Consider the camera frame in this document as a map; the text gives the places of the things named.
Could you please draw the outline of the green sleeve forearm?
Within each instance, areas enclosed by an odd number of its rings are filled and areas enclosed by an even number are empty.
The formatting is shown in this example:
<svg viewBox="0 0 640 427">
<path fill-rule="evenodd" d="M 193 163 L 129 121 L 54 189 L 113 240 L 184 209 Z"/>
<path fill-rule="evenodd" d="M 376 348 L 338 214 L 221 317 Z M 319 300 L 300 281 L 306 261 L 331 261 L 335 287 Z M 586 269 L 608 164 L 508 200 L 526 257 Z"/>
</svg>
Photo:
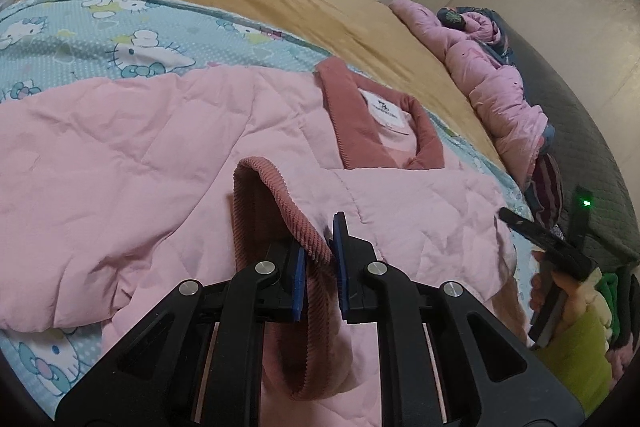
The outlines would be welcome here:
<svg viewBox="0 0 640 427">
<path fill-rule="evenodd" d="M 586 414 L 603 403 L 639 350 L 639 281 L 594 269 L 578 282 L 554 272 L 566 300 L 539 360 L 577 398 Z"/>
</svg>

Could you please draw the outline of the person's right hand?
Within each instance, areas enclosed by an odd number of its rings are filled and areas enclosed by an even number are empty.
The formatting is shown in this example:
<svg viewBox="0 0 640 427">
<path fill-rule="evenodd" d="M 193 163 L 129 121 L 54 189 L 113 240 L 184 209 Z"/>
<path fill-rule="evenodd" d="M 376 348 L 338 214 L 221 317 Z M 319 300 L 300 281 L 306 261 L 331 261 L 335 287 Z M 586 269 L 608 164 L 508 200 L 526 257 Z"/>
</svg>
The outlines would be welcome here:
<svg viewBox="0 0 640 427">
<path fill-rule="evenodd" d="M 588 311 L 596 314 L 603 346 L 612 337 L 613 315 L 606 300 L 597 290 L 603 273 L 594 268 L 584 281 L 575 280 L 558 271 L 542 251 L 533 251 L 540 271 L 532 278 L 529 306 L 534 312 L 529 338 L 537 347 L 547 347 L 566 333 Z"/>
</svg>

